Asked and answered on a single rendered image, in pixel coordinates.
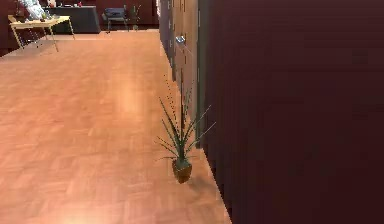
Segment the green house plant brown pot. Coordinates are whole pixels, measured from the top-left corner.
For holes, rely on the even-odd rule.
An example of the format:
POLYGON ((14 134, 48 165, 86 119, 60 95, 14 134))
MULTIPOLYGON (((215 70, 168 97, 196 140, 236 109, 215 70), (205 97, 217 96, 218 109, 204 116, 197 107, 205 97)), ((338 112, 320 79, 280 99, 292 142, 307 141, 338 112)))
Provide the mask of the green house plant brown pot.
MULTIPOLYGON (((165 78, 165 83, 168 91, 170 92, 171 84, 168 78, 165 78)), ((203 136, 216 125, 216 122, 213 122, 205 131, 190 142, 192 132, 197 130, 197 125, 201 123, 210 109, 210 107, 208 107, 201 115, 194 115, 190 120, 187 120, 191 99, 191 88, 189 88, 186 92, 181 90, 179 101, 180 115, 176 116, 175 100, 172 97, 172 93, 170 92, 167 95, 171 113, 167 111, 162 98, 159 98, 160 105, 165 114, 165 118, 162 119, 161 122, 171 142, 167 142, 158 136, 158 144, 171 153, 171 156, 166 156, 166 159, 170 159, 172 161, 172 171, 174 177, 180 184, 187 182, 192 174, 192 164, 189 161, 190 151, 201 141, 203 136)))

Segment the brown wooden room door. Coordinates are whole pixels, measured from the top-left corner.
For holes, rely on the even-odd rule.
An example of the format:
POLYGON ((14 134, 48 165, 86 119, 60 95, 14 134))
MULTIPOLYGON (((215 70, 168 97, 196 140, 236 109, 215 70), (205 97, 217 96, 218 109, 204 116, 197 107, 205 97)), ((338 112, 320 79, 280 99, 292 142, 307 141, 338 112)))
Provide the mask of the brown wooden room door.
POLYGON ((197 3, 198 0, 173 0, 174 68, 183 94, 192 90, 188 109, 190 118, 196 114, 197 3), (176 36, 184 36, 185 43, 176 42, 176 36))

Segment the dark blue chair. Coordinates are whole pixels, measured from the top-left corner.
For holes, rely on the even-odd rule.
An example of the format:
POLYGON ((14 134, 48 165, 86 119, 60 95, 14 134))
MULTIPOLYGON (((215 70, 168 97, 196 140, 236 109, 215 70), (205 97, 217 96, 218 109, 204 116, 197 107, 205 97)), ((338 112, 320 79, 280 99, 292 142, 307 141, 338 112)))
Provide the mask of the dark blue chair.
POLYGON ((105 8, 102 18, 107 22, 107 32, 111 31, 112 22, 123 22, 125 28, 128 28, 127 6, 122 8, 105 8))

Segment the light wooden table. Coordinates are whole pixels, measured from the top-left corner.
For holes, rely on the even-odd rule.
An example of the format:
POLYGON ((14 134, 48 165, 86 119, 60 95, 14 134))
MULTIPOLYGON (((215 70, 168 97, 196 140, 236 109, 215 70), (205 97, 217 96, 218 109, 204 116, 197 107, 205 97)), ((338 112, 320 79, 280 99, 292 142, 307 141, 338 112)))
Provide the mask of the light wooden table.
POLYGON ((69 16, 59 16, 57 18, 44 19, 43 21, 32 20, 32 21, 28 21, 28 22, 21 22, 21 21, 18 21, 15 16, 9 15, 8 20, 10 21, 11 30, 12 30, 12 32, 15 36, 15 39, 18 43, 18 46, 20 48, 24 48, 24 45, 21 43, 19 35, 17 34, 17 30, 23 30, 23 29, 28 29, 28 28, 42 28, 42 29, 48 28, 50 31, 50 35, 52 37, 52 40, 54 42, 54 46, 56 48, 56 51, 59 51, 59 49, 58 49, 56 40, 54 38, 53 31, 52 31, 53 26, 60 24, 60 23, 63 23, 63 22, 67 22, 69 24, 71 34, 72 34, 72 36, 74 36, 72 23, 71 23, 71 19, 69 16))

